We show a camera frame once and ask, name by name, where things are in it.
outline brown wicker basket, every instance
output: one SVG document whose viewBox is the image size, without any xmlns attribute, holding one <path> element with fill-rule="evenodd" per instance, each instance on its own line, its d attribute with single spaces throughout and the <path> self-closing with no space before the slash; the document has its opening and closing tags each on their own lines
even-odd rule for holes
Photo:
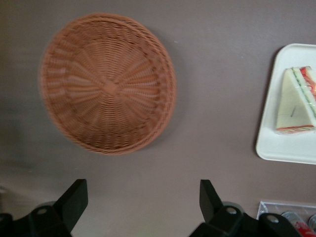
<svg viewBox="0 0 316 237">
<path fill-rule="evenodd" d="M 136 21 L 94 13 L 69 23 L 48 46 L 40 88 L 57 127 L 102 154 L 144 147 L 165 129 L 176 79 L 159 40 Z"/>
</svg>

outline white plate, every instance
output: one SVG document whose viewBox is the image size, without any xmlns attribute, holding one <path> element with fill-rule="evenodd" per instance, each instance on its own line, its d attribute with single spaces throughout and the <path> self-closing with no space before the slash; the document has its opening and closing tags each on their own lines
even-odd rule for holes
<svg viewBox="0 0 316 237">
<path fill-rule="evenodd" d="M 289 44 L 276 56 L 256 146 L 263 159 L 316 164 L 316 132 L 282 135 L 275 130 L 283 72 L 303 66 L 316 70 L 316 45 Z"/>
</svg>

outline brown table surface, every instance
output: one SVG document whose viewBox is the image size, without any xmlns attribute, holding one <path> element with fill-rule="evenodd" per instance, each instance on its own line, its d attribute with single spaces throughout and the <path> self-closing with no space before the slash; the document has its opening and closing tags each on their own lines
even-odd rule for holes
<svg viewBox="0 0 316 237">
<path fill-rule="evenodd" d="M 255 217 L 260 200 L 316 204 L 316 166 L 255 152 L 274 57 L 316 44 L 313 0 L 2 0 L 2 211 L 22 217 L 86 178 L 76 237 L 186 237 L 203 221 L 199 181 Z M 162 135 L 122 156 L 86 151 L 49 119 L 38 91 L 42 53 L 69 21 L 92 12 L 131 17 L 168 50 L 177 103 Z"/>
</svg>

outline bread slice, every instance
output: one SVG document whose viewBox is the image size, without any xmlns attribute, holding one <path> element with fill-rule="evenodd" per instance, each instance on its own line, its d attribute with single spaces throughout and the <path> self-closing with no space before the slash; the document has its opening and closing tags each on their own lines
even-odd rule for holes
<svg viewBox="0 0 316 237">
<path fill-rule="evenodd" d="M 281 133 L 296 133 L 316 129 L 316 101 L 311 83 L 315 73 L 311 67 L 286 69 L 283 75 L 281 101 L 278 109 L 276 130 Z"/>
</svg>

